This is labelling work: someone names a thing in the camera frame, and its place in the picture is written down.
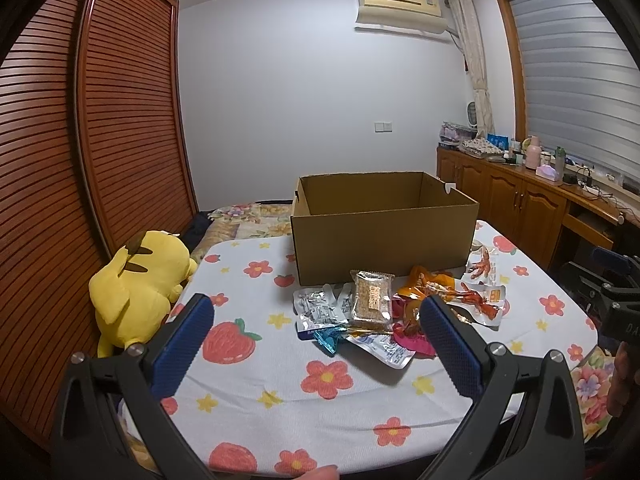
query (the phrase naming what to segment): yellowed air conditioner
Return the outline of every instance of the yellowed air conditioner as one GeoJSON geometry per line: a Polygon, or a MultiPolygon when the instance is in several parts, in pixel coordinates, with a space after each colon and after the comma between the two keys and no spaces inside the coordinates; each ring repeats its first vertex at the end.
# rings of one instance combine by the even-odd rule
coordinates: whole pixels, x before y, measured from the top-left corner
{"type": "Polygon", "coordinates": [[[356,22],[410,28],[442,34],[447,20],[442,17],[439,0],[358,0],[356,22]]]}

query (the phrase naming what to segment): red wooden wardrobe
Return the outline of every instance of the red wooden wardrobe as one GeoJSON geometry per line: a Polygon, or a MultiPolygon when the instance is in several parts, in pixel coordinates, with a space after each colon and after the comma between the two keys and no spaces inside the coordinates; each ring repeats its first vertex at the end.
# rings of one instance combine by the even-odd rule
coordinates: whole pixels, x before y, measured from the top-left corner
{"type": "Polygon", "coordinates": [[[97,346],[89,278],[196,213],[177,12],[47,0],[0,66],[0,411],[45,449],[69,356],[97,346]]]}

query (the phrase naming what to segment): yellow plush toy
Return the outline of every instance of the yellow plush toy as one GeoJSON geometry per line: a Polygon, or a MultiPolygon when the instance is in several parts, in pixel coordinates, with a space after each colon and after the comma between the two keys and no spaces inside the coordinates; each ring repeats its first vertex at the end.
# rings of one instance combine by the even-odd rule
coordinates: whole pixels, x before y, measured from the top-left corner
{"type": "Polygon", "coordinates": [[[137,234],[89,281],[89,295],[102,335],[98,357],[113,347],[146,343],[196,270],[177,237],[160,231],[137,234]]]}

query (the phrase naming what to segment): zebra roller blind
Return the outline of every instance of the zebra roller blind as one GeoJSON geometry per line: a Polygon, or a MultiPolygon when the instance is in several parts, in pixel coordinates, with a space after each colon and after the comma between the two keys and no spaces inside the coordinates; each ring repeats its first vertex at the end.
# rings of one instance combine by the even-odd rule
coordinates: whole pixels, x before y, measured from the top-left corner
{"type": "Polygon", "coordinates": [[[640,71],[591,0],[508,0],[520,40],[527,133],[640,179],[640,71]]]}

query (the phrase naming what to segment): tablecloth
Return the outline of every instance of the tablecloth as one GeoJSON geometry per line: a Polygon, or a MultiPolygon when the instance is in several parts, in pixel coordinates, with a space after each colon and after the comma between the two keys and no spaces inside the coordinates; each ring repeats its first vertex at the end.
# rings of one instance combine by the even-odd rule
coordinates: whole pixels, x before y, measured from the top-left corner
{"type": "MultiPolygon", "coordinates": [[[[596,345],[593,323],[490,225],[477,222],[475,238],[497,250],[508,301],[499,330],[475,324],[480,335],[515,354],[559,349],[574,368],[596,345]]],[[[196,292],[209,295],[216,342],[162,402],[194,452],[214,470],[274,476],[326,464],[348,473],[439,452],[470,407],[439,359],[393,370],[347,342],[329,357],[296,336],[297,288],[287,236],[223,242],[200,264],[172,312],[196,292]]],[[[507,416],[519,402],[514,396],[507,416]]],[[[140,437],[126,407],[123,415],[140,437]]]]}

